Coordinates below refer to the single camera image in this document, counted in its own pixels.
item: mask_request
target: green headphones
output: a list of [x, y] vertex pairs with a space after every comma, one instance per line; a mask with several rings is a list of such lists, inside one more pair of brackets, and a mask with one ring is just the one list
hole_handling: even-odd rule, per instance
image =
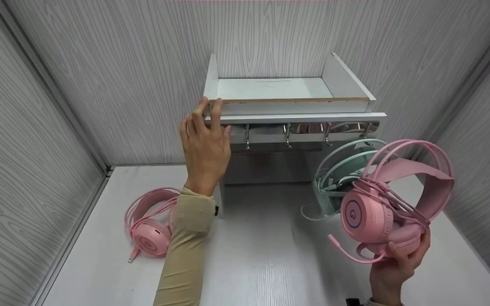
[[[312, 184], [324, 215], [340, 212], [343, 197], [353, 188], [352, 183], [362, 176], [361, 170], [377, 152], [372, 143], [379, 143], [381, 147], [386, 145], [379, 139], [359, 139], [335, 149], [319, 164]], [[381, 158], [373, 164], [377, 165], [380, 161]], [[328, 170], [323, 168], [329, 162], [336, 164]]]

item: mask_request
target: headset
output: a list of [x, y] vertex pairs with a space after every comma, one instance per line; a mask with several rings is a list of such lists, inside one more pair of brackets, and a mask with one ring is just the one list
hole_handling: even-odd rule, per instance
[[[171, 187], [150, 190], [128, 207], [124, 214], [124, 226], [134, 243], [134, 250], [130, 254], [128, 263], [132, 263], [140, 252], [150, 257], [161, 257], [168, 252], [174, 226], [173, 209], [179, 194], [181, 194], [180, 190]], [[151, 207], [160, 202], [164, 204], [155, 212], [146, 215]], [[168, 209], [169, 224], [151, 219]]]
[[[342, 198], [352, 189], [352, 182], [358, 180], [362, 175], [360, 170], [368, 164], [371, 157], [377, 152], [372, 146], [373, 143], [387, 145], [379, 139], [358, 139], [332, 151], [319, 164], [312, 184], [317, 202], [324, 215], [331, 216], [340, 212]], [[342, 160], [339, 159], [339, 153], [341, 155], [346, 153], [350, 156]], [[332, 168], [325, 168], [325, 164], [331, 159], [334, 159], [336, 164]], [[302, 215], [312, 221], [322, 220], [306, 217], [303, 210]]]
[[[436, 168], [401, 158], [387, 162], [396, 151], [410, 145], [424, 147], [433, 156]], [[379, 161], [373, 173], [368, 175], [370, 167], [385, 151], [389, 152]], [[439, 156], [445, 163], [447, 173], [442, 172]], [[419, 173], [426, 174], [424, 189], [417, 206], [412, 207], [393, 192], [387, 183]], [[353, 182], [353, 189], [342, 200], [342, 225], [352, 239], [360, 242], [356, 252], [366, 260], [353, 258], [332, 235], [328, 235], [328, 238], [346, 256], [361, 264], [372, 264], [391, 257], [387, 248], [391, 241], [405, 254], [411, 254], [418, 248], [421, 235], [428, 229], [430, 221], [447, 205], [454, 184], [451, 162], [437, 145], [412, 139], [389, 143], [371, 157], [361, 178]], [[363, 256], [365, 248], [376, 256]]]

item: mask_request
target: hand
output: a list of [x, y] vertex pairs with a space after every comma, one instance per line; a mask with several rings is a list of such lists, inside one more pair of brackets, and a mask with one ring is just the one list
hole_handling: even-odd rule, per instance
[[421, 244], [411, 255], [406, 255], [394, 242], [389, 243], [393, 258], [372, 264], [370, 285], [372, 298], [376, 303], [387, 306], [400, 306], [400, 293], [404, 281], [410, 279], [421, 264], [430, 247], [430, 230], [421, 237]]
[[217, 99], [211, 111], [211, 128], [204, 123], [204, 109], [209, 100], [203, 97], [198, 107], [181, 121], [182, 149], [185, 152], [188, 179], [185, 188], [212, 196], [214, 188], [226, 172], [230, 161], [231, 127], [220, 127], [222, 99]]

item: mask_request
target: shelf board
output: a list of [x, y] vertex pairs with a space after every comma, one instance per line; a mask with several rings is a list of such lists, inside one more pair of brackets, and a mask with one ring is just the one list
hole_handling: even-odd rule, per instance
[[319, 77], [219, 79], [218, 97], [225, 101], [333, 99], [325, 82]]

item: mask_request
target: metal frame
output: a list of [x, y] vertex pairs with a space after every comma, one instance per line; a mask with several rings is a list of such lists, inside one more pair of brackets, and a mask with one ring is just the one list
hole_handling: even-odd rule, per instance
[[[337, 121], [382, 121], [385, 113], [325, 113], [325, 114], [286, 114], [286, 115], [223, 115], [220, 124], [285, 124], [300, 122], [337, 122]], [[205, 117], [205, 123], [211, 123], [211, 116]]]
[[[474, 94], [479, 85], [483, 82], [485, 77], [490, 73], [490, 46], [485, 50], [484, 54], [478, 60], [478, 62], [471, 69], [464, 82], [461, 84], [455, 95], [449, 99], [449, 103], [441, 112], [436, 116], [436, 121], [430, 122], [428, 127], [424, 130], [424, 133], [420, 139], [437, 143], [445, 130], [449, 127], [449, 124], [457, 117], [457, 114], [461, 112], [464, 106], [470, 100], [470, 97]], [[426, 156], [426, 151], [422, 147], [415, 147], [410, 151], [408, 158], [414, 161], [421, 161]]]
[[101, 147], [95, 141], [93, 134], [88, 132], [78, 120], [56, 80], [4, 0], [0, 0], [0, 29], [5, 33], [16, 53], [22, 58], [36, 81], [41, 85], [56, 110], [74, 132], [80, 144], [86, 149], [92, 161], [103, 174], [107, 174], [111, 168], [109, 160], [101, 153]]

